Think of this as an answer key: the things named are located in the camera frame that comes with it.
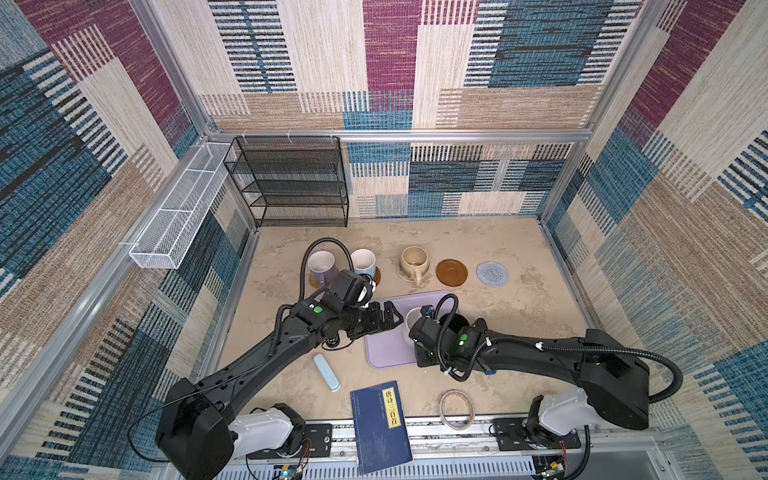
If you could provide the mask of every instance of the purple tray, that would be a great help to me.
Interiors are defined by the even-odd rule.
[[[406,314],[411,309],[424,305],[437,305],[437,302],[448,293],[451,292],[440,290],[437,292],[414,293],[413,295],[391,296],[390,298],[373,299],[373,301],[381,303],[382,308],[384,307],[384,302],[391,301],[397,311],[400,312],[400,315],[402,315],[402,318],[405,319]],[[451,307],[453,307],[451,300],[446,300],[440,310],[445,313]],[[394,330],[366,336],[368,364],[375,369],[381,370],[416,363],[416,353],[413,350],[413,345],[409,345],[403,339],[403,330],[405,328],[406,324],[403,323]]]

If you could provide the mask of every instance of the beige mug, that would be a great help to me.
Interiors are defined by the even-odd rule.
[[[421,247],[408,247],[400,255],[400,271],[413,280],[415,286],[422,285],[422,279],[429,270],[429,255]]]

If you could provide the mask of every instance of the yellow label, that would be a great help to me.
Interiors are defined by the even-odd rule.
[[[395,389],[382,390],[384,395],[384,408],[386,409],[386,421],[389,427],[394,429],[400,426],[400,414],[397,412],[397,399],[395,399]]]

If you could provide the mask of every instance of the purple mug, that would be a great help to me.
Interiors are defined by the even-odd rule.
[[[330,286],[338,276],[336,271],[336,258],[333,253],[325,250],[310,255],[306,265],[312,272],[312,278],[320,286]]]

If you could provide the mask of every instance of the light blue mug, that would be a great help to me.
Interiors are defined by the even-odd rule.
[[[352,252],[352,265],[359,275],[367,273],[371,278],[376,275],[376,255],[371,250],[361,248]]]

